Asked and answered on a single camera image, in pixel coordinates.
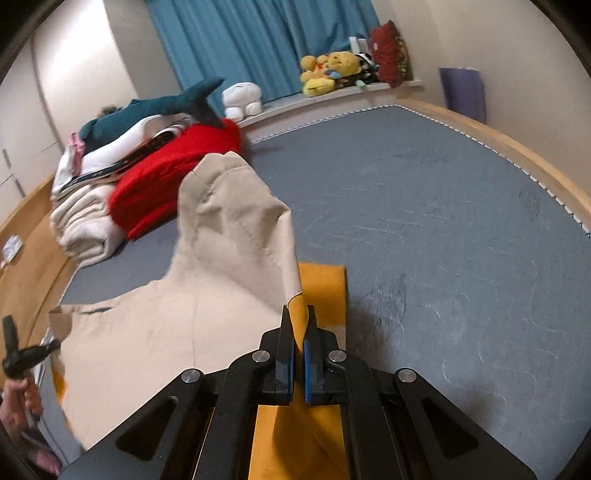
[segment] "teal curtain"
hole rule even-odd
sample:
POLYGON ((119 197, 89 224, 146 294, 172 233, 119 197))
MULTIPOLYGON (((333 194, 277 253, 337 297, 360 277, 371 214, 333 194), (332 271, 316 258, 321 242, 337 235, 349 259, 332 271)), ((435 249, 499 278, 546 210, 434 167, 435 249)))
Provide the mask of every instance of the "teal curtain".
POLYGON ((371 0, 147 0, 154 26, 183 88, 226 80, 210 97, 221 114, 223 89, 254 82, 268 102, 301 91, 300 58, 348 50, 378 19, 371 0))

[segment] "silver rivet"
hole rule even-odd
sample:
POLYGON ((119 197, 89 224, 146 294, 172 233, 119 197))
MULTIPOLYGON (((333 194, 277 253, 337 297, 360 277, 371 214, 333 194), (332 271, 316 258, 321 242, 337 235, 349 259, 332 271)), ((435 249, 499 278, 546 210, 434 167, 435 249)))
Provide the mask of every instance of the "silver rivet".
POLYGON ((414 370, 403 368, 400 372, 398 372, 398 378, 404 383, 413 383, 417 379, 417 374, 414 372, 414 370))
POLYGON ((196 382, 197 380, 199 380, 199 377, 201 377, 201 373, 199 373, 199 370, 197 370, 196 368, 189 368, 181 374, 181 379, 185 383, 196 382))
POLYGON ((342 362, 343 360, 345 360, 347 358, 347 354, 345 352, 343 352, 342 350, 332 350, 331 353, 329 353, 329 360, 331 362, 342 362))
POLYGON ((257 362, 258 364, 266 362, 270 358, 271 358, 271 354, 269 352, 267 352, 266 350, 257 350, 256 352, 254 352, 252 354, 252 359, 255 362, 257 362))

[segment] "red cushion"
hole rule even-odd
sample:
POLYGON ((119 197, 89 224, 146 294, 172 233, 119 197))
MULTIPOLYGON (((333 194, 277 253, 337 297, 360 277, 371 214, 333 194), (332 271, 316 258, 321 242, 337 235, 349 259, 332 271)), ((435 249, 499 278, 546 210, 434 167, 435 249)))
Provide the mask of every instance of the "red cushion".
POLYGON ((208 153, 240 153, 238 126, 227 119, 224 129, 194 125, 125 173, 109 199, 113 221, 136 240, 174 217, 178 188, 208 153))
POLYGON ((398 31, 392 21, 381 27, 374 28, 371 32, 374 61, 379 65, 379 81, 389 83, 392 88, 402 83, 402 76, 398 69, 400 47, 397 34, 398 31))

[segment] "teal stuffed whale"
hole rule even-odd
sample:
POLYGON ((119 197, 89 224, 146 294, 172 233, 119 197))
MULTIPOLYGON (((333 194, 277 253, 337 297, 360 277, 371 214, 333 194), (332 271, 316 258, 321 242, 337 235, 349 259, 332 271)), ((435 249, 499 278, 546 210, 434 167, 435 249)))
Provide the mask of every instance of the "teal stuffed whale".
POLYGON ((188 113, 198 122, 223 128, 223 124, 207 103, 207 97, 218 88, 223 78, 214 78, 196 83, 179 95, 134 99, 131 103, 103 118, 86 123, 79 132, 86 143, 85 154, 117 140, 141 119, 152 115, 175 115, 188 113))

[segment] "gray bed sheet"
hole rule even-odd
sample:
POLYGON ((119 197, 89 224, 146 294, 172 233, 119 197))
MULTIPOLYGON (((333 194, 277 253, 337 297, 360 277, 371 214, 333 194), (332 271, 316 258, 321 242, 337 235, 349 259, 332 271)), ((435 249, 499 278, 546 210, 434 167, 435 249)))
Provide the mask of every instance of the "gray bed sheet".
MULTIPOLYGON (((298 257, 344 264, 348 349, 416 369, 527 463, 554 478, 591 424, 591 241, 528 175, 399 107, 252 146, 293 211, 298 257)), ((162 277, 170 222, 79 271, 63 303, 162 277)))

